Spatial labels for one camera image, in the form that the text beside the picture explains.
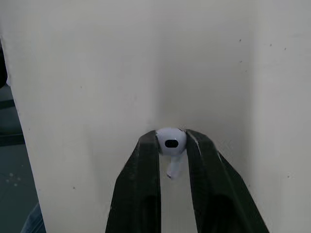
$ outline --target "gray floor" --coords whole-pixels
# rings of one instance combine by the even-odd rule
[[[12,99],[8,86],[0,101]],[[21,132],[15,108],[0,110],[0,132]],[[38,202],[25,145],[0,147],[0,233],[19,233]]]

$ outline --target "dark object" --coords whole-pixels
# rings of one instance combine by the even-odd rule
[[[15,107],[14,100],[0,101],[0,110],[11,107]]]
[[[25,144],[24,136],[22,133],[0,134],[0,147],[13,146],[19,144]]]
[[[199,233],[269,233],[241,176],[204,134],[187,130],[190,185]],[[106,233],[160,233],[156,132],[142,136],[117,178]]]
[[[107,233],[159,233],[161,193],[156,132],[142,136],[117,178]]]
[[[165,142],[165,146],[168,148],[176,148],[176,147],[178,147],[178,141],[177,140],[167,140]]]
[[[0,88],[2,88],[6,84],[6,80],[8,79],[3,50],[0,48]]]

